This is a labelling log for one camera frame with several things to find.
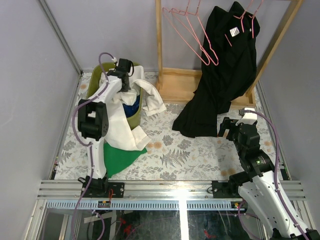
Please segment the white shirt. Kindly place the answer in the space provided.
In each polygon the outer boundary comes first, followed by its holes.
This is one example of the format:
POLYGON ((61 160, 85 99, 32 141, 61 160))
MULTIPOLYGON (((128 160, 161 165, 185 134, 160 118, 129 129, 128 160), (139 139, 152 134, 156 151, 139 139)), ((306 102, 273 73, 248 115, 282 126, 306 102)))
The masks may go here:
POLYGON ((113 148, 142 151, 151 139, 139 125, 133 129, 130 128, 123 103, 132 104, 138 97, 138 90, 143 89, 147 95, 146 105, 142 109, 148 117, 161 113, 167 108, 156 87, 146 81, 144 68, 137 65, 132 67, 131 71, 134 73, 129 77, 130 90, 116 93, 106 105, 109 129, 104 139, 113 148))

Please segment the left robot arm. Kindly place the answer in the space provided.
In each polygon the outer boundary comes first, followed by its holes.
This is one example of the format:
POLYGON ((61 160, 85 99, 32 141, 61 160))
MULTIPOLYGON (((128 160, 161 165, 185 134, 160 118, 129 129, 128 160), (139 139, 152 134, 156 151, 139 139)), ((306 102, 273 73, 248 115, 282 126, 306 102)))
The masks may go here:
POLYGON ((82 194, 85 198, 111 198, 113 188, 108 183, 107 168, 104 161, 104 138, 109 130, 109 117, 107 103, 118 92, 130 89, 129 76, 134 73, 134 64, 128 59, 121 58, 114 69, 105 71, 100 66, 105 76, 103 84, 88 99, 80 100, 77 111, 77 129, 81 136, 88 140, 87 155, 89 172, 82 182, 82 194))

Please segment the pink hanger of white shirt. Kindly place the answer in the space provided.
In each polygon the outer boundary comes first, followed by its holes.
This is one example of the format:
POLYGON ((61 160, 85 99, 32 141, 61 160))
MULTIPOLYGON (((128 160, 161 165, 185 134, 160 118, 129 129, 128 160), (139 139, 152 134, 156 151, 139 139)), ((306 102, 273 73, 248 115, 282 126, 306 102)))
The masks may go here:
POLYGON ((196 53, 196 51, 187 43, 187 45, 191 48, 191 50, 200 58, 200 60, 206 65, 206 66, 209 66, 210 64, 213 64, 214 66, 218 66, 219 65, 219 58, 215 52, 215 50, 212 48, 212 45, 211 45, 211 41, 207 35, 207 32, 204 28, 204 25, 202 24, 202 21, 200 20, 200 17, 199 17, 199 8, 200 8, 200 5, 201 5, 201 0, 198 1, 198 4, 197 4, 197 7, 196 7, 196 10, 194 13, 192 12, 189 12, 189 6, 190 6, 190 0, 187 2, 187 6, 185 8, 185 10, 178 10, 176 8, 171 8, 170 12, 171 14, 176 17, 176 15, 181 15, 181 16, 185 16, 186 17, 186 20, 189 24, 189 27, 190 29, 185 26, 182 22, 181 24, 191 33, 191 35, 193 36, 193 38, 197 41, 197 43, 199 44, 199 48, 200 50, 202 51, 202 53, 204 53, 204 56, 207 58, 207 60, 204 60, 198 53, 196 53), (207 43, 208 43, 208 46, 209 46, 209 50, 205 50, 205 48, 203 47, 203 45, 200 43, 200 40, 189 20, 189 15, 192 15, 192 16, 196 16, 197 17, 197 20, 199 22, 199 25, 203 31, 203 34, 204 34, 204 37, 206 38, 207 40, 207 43))

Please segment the pink wire hanger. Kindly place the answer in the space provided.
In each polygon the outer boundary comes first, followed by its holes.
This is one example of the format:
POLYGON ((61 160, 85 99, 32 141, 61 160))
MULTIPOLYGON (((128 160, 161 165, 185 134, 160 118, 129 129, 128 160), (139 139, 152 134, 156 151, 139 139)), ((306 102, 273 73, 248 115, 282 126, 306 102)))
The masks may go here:
MULTIPOLYGON (((195 13, 197 5, 198 5, 198 2, 195 5, 192 5, 191 2, 190 2, 188 11, 191 12, 191 13, 195 13)), ((176 14, 175 17, 174 17, 172 15, 172 13, 171 13, 171 8, 170 7, 163 7, 161 9, 161 13, 165 17, 165 19, 168 21, 170 26, 173 28, 173 30, 181 38, 181 40, 186 44, 186 46, 191 50, 191 48, 187 45, 187 43, 188 43, 196 51, 196 53, 199 54, 206 61, 207 58, 205 57, 204 53, 202 53, 202 51, 200 50, 200 46, 197 43, 197 41, 194 39, 194 37, 191 35, 191 33, 181 24, 181 23, 183 23, 186 27, 188 27, 190 29, 190 26, 189 26, 189 24, 187 22, 186 17, 183 16, 183 15, 180 15, 180 14, 176 14)), ((193 26, 193 28, 195 30, 195 33, 196 33, 197 37, 199 38, 200 43, 202 44, 202 46, 205 49, 204 41, 201 41, 200 34, 202 34, 202 36, 204 37, 204 40, 206 40, 206 38, 204 36, 203 30, 202 30, 202 28, 201 28, 201 26, 200 26, 200 24, 198 22, 197 17, 194 16, 194 15, 189 15, 188 18, 189 18, 189 21, 190 21, 190 23, 192 24, 192 26, 193 26)))

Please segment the blue plaid shirt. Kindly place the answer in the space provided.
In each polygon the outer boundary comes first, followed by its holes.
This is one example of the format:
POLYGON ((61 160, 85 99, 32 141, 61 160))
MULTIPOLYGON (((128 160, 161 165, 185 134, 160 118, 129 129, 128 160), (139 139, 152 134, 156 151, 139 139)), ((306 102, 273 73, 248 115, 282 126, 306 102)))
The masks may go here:
POLYGON ((124 109, 125 116, 127 118, 132 117, 134 114, 137 113, 137 111, 139 109, 139 106, 140 106, 140 95, 138 95, 136 97, 136 100, 135 100, 133 105, 126 105, 125 103, 123 103, 122 106, 123 106, 123 109, 124 109))

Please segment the pink hanger of black shirt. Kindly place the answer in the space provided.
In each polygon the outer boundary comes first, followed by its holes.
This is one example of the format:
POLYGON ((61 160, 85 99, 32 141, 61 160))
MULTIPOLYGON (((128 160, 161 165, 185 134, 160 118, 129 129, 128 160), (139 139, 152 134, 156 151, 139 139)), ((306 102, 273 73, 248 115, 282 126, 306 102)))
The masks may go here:
POLYGON ((254 27, 249 14, 238 1, 234 1, 227 13, 224 38, 228 47, 239 41, 255 41, 254 27))

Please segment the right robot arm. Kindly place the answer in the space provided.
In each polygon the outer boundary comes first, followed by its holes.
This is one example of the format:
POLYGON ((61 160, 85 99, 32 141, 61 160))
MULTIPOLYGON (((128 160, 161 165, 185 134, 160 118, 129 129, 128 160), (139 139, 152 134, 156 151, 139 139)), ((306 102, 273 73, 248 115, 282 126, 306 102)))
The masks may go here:
POLYGON ((215 199, 242 198, 263 223, 272 240, 318 240, 320 234, 300 218, 286 195, 270 157, 260 148, 257 120, 225 117, 218 136, 234 143, 242 172, 228 181, 212 181, 215 199))

